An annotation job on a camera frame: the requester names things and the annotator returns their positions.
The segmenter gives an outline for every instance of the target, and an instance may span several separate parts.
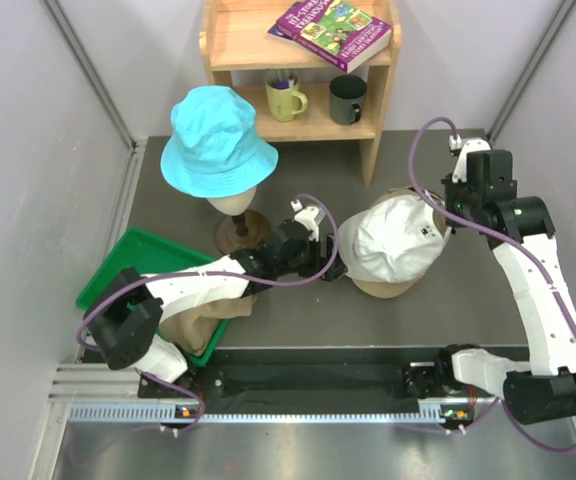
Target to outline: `beige hat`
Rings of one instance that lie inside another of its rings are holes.
[[[393,298],[421,279],[449,237],[446,219],[412,187],[395,188],[339,227],[339,254],[357,287]]]

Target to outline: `yellow mug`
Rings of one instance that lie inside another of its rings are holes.
[[[270,113],[279,122],[290,122],[308,108],[308,98],[299,91],[299,75],[291,70],[266,74],[266,95]]]

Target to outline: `blue bucket hat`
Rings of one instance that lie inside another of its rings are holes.
[[[166,182],[199,198],[238,195],[261,183],[279,154],[257,135],[256,116],[230,87],[191,90],[170,115],[173,133],[161,156]]]

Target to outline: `gray mug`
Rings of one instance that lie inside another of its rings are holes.
[[[330,82],[330,118],[340,125],[361,119],[368,85],[356,75],[341,75]]]

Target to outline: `green tray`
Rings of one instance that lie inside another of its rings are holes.
[[[80,309],[88,310],[119,271],[127,267],[135,267],[139,273],[168,273],[205,265],[213,260],[214,258],[208,255],[182,247],[140,228],[129,228],[81,291],[76,304]],[[227,325],[228,319],[219,322],[201,357],[190,355],[193,365],[206,366]]]

